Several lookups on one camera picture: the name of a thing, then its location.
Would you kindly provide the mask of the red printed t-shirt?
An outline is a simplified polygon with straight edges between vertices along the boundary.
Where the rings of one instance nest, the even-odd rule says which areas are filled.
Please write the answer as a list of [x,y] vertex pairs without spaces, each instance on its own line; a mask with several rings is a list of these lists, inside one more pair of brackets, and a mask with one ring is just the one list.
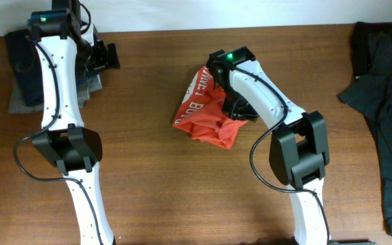
[[208,68],[202,67],[193,77],[171,125],[188,133],[192,140],[230,149],[246,121],[232,120],[223,112],[225,98]]

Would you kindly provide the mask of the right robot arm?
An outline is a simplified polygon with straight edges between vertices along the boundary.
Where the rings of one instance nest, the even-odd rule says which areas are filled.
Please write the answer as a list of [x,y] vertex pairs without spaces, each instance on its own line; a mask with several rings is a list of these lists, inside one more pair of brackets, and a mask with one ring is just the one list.
[[272,190],[289,194],[295,242],[329,244],[331,236],[323,207],[329,144],[323,115],[318,111],[307,113],[292,102],[268,78],[246,46],[213,52],[206,66],[226,94],[223,111],[230,119],[260,118],[267,126],[250,150],[250,166],[253,171],[257,169],[255,151],[269,137],[269,165],[281,186],[270,184],[260,173],[255,175]]

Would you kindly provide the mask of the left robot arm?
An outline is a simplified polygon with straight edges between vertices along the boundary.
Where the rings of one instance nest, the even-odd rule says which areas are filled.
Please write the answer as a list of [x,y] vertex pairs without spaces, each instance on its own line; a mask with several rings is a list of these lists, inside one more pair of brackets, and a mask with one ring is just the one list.
[[82,22],[85,9],[77,0],[53,1],[50,10],[33,12],[28,21],[27,39],[42,73],[44,114],[41,129],[27,139],[67,183],[81,244],[115,244],[99,184],[101,138],[84,126],[76,80],[120,69],[120,62],[115,44],[105,44],[93,23]]

